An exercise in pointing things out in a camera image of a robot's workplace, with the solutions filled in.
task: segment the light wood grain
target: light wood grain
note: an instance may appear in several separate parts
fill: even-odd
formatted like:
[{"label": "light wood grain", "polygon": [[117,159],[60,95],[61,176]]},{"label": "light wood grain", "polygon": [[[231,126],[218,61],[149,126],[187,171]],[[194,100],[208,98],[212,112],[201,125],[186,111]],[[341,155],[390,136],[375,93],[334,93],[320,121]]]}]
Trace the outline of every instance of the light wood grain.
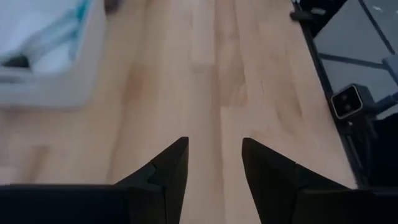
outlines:
[{"label": "light wood grain", "polygon": [[0,179],[115,183],[190,138],[182,223],[259,223],[241,141],[356,187],[289,0],[133,0],[78,111],[6,112]]}]

